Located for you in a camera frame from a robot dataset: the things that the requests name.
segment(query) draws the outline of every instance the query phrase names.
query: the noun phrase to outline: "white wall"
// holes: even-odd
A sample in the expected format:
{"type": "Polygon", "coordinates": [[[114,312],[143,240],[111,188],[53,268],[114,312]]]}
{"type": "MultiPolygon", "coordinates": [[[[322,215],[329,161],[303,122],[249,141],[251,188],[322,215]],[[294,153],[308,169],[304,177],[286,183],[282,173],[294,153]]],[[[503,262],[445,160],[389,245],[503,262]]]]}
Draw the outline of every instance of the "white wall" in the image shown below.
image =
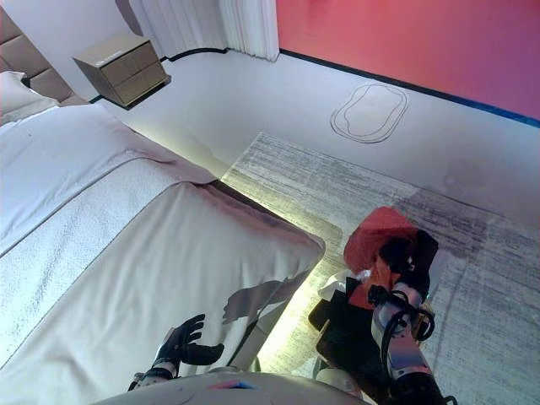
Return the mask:
{"type": "Polygon", "coordinates": [[[3,8],[76,93],[98,95],[72,57],[129,31],[114,0],[3,0],[3,8]]]}

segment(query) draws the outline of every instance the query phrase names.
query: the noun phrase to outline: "bed frame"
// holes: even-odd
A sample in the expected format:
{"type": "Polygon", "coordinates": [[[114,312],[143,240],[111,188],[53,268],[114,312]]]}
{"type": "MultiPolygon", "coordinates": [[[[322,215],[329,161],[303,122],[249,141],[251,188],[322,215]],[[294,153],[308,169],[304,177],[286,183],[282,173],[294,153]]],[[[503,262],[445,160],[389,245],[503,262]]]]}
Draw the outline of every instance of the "bed frame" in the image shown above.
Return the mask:
{"type": "Polygon", "coordinates": [[[0,7],[0,72],[6,70],[26,73],[31,89],[46,97],[57,99],[62,106],[87,104],[73,92],[0,7]]]}

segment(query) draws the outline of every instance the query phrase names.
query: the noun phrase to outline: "drawer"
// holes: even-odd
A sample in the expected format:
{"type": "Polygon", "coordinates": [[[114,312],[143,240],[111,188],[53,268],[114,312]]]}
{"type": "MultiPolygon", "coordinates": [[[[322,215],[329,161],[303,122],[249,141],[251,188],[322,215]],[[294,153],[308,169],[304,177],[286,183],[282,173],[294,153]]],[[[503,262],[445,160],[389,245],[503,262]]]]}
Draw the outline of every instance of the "drawer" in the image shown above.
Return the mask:
{"type": "Polygon", "coordinates": [[[105,65],[101,69],[101,72],[105,75],[111,86],[117,86],[135,73],[158,61],[158,56],[154,48],[150,42],[147,42],[123,57],[119,57],[115,61],[105,65]]]}
{"type": "Polygon", "coordinates": [[[124,104],[131,103],[139,95],[148,90],[151,86],[144,77],[143,72],[135,74],[115,87],[115,91],[124,104]]]}
{"type": "Polygon", "coordinates": [[[163,66],[161,66],[161,62],[156,62],[148,66],[142,71],[142,74],[146,79],[149,88],[163,81],[167,77],[163,66]]]}
{"type": "Polygon", "coordinates": [[[138,72],[159,61],[158,55],[155,53],[150,42],[141,45],[139,48],[135,48],[128,55],[132,58],[133,63],[137,65],[138,72]]]}
{"type": "Polygon", "coordinates": [[[101,72],[105,75],[111,86],[120,84],[140,70],[129,54],[119,57],[101,68],[101,72]]]}

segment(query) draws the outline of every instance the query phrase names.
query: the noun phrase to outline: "white floor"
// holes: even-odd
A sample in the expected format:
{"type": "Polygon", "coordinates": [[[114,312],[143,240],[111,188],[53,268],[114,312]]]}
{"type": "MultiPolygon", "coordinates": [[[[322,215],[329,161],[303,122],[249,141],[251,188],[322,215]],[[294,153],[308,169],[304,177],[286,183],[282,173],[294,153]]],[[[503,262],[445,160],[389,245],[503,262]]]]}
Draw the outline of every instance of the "white floor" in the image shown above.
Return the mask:
{"type": "Polygon", "coordinates": [[[409,107],[378,144],[339,137],[329,119],[366,78],[281,55],[230,51],[164,62],[172,83],[125,111],[143,135],[221,176],[259,132],[363,165],[538,227],[540,130],[405,90],[409,107]]]}

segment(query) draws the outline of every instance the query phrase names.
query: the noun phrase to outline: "pillow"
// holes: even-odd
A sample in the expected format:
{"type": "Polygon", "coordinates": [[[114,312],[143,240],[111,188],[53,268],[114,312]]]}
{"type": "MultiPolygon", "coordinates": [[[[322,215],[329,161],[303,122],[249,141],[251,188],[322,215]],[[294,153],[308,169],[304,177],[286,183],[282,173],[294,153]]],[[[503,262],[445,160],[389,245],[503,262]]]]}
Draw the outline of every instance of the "pillow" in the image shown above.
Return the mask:
{"type": "Polygon", "coordinates": [[[45,97],[21,83],[24,73],[0,73],[0,125],[44,111],[58,101],[45,97]]]}

